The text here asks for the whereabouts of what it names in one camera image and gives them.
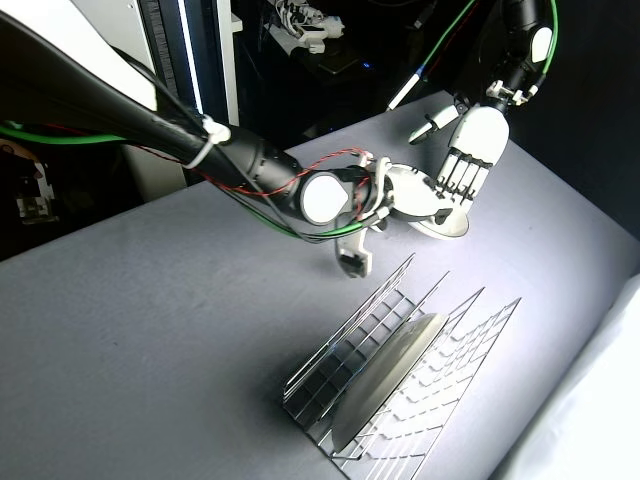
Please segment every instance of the tabletop surface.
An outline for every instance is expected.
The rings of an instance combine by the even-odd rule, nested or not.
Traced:
[[[435,173],[451,133],[407,134],[432,96],[294,148],[350,146]],[[331,161],[336,166],[351,158]],[[523,300],[423,474],[486,478],[636,270],[640,245],[509,144],[462,239],[369,235],[374,271],[274,232],[199,184],[0,264],[0,478],[342,478],[280,406],[287,376],[409,254],[402,284],[474,312]]]

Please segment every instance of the white zip tie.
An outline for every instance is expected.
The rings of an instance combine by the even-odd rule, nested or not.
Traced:
[[[198,152],[195,158],[187,165],[183,165],[182,168],[189,170],[196,168],[200,165],[202,160],[206,158],[214,145],[226,142],[231,138],[231,130],[229,130],[229,127],[214,122],[209,115],[204,115],[204,118],[202,119],[202,126],[209,134],[209,138],[207,138],[207,142],[202,146],[202,149]]]

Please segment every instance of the zip tie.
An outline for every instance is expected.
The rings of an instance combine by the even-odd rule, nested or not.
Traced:
[[[231,130],[229,130],[229,127],[214,122],[209,115],[204,115],[204,118],[202,119],[202,126],[207,133],[209,133],[209,138],[207,138],[207,142],[202,146],[202,149],[198,152],[195,158],[187,165],[183,165],[182,168],[189,170],[196,168],[209,154],[214,145],[226,142],[231,138]]]

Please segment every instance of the table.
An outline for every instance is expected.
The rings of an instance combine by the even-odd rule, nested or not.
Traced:
[[[449,129],[407,134],[439,94],[294,148],[358,145],[434,173]],[[336,159],[333,165],[350,159]],[[445,271],[433,310],[486,286],[523,297],[434,449],[430,479],[486,478],[640,259],[640,245],[509,144],[457,241],[394,223],[374,272],[256,222],[199,184],[0,264],[0,478],[339,479],[279,405],[281,387],[411,252],[403,290]]]

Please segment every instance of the dish rack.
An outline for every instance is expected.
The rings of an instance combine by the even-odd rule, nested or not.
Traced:
[[[448,276],[445,273],[414,302],[398,288],[413,258],[407,258],[284,387],[285,410],[352,480],[418,477],[520,301],[514,300],[465,331],[457,327],[484,288],[455,307],[432,344],[368,424],[345,449],[335,452],[331,419],[340,397],[400,325],[430,313],[424,305]]]

